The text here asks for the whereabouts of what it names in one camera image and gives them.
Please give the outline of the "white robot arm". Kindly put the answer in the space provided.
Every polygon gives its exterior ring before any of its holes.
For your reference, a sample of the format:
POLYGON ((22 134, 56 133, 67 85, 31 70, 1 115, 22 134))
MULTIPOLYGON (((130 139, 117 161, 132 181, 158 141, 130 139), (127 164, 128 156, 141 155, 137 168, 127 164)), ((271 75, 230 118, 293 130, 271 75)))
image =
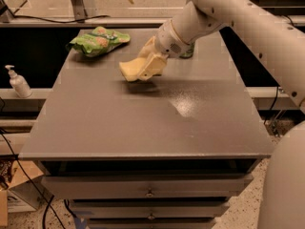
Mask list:
MULTIPOLYGON (((189 0, 140 52, 148 79, 200 36, 230 27, 299 108, 305 101, 304 33, 250 0, 189 0)), ((305 229, 305 122, 284 135, 269 161, 257 229, 305 229)))

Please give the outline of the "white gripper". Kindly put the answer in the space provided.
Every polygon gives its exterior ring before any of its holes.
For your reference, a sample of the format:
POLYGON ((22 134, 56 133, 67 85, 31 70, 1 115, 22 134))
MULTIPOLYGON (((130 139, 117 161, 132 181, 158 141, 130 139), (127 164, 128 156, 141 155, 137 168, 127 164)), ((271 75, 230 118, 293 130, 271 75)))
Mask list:
POLYGON ((138 56, 146 58, 140 66, 137 78, 146 81, 156 74, 160 74, 167 66, 167 57, 179 57, 190 48, 184 43, 173 28, 171 20, 166 21, 140 50, 138 56))

